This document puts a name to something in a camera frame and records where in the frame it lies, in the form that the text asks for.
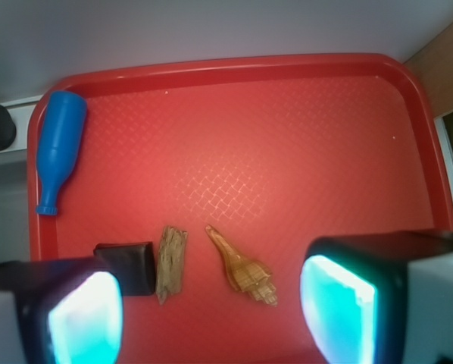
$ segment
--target conch shell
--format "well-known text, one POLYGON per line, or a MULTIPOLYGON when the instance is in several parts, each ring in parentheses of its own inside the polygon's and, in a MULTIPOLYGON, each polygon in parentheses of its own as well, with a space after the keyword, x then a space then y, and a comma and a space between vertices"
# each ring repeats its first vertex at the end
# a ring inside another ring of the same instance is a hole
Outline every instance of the conch shell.
POLYGON ((272 271, 258 260, 244 256, 229 244, 212 226, 207 225, 206 234, 220 250, 225 263, 226 277, 237 292, 246 292, 256 301, 277 306, 276 288, 270 282, 272 271))

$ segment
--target wood chip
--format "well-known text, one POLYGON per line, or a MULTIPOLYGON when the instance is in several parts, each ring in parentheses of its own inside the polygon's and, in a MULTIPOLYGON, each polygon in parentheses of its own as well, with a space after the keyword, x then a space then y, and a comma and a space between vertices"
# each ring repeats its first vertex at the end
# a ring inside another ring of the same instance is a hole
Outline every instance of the wood chip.
POLYGON ((156 294, 162 305, 168 296, 181 292, 184 250, 188 233, 172 226, 163 229, 159 243, 156 294))

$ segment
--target textured tray surface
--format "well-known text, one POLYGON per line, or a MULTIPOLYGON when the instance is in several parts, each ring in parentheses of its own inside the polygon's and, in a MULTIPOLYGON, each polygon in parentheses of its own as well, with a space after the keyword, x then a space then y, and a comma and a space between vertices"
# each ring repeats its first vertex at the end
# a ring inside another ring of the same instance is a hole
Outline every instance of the textured tray surface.
POLYGON ((58 256, 91 255, 98 243, 154 241, 157 251, 166 224, 189 232, 183 292, 164 306, 125 298, 121 362, 321 360, 298 295, 308 244, 434 225, 407 106, 383 78, 263 80, 87 102, 77 167, 58 200, 58 256), (206 224, 272 269, 277 308, 233 292, 206 224))

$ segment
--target blue plastic bottle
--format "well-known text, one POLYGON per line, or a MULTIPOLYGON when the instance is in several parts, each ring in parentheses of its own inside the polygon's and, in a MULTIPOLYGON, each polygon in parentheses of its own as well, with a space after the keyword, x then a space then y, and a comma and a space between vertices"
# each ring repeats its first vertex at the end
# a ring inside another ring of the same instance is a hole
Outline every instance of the blue plastic bottle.
POLYGON ((68 91, 52 93, 39 139, 36 168, 42 181, 41 203, 36 212, 56 215, 58 191, 77 161, 87 104, 68 91))

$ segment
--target light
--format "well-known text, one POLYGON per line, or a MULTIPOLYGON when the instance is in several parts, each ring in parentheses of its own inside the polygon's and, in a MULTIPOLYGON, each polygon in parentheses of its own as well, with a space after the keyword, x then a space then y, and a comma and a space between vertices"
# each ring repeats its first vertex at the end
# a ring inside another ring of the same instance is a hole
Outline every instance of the light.
POLYGON ((301 304, 317 347, 331 363, 373 363, 376 288, 325 256, 301 272, 301 304))
POLYGON ((113 363, 122 338, 122 299, 117 279, 98 271, 48 314, 56 363, 113 363))

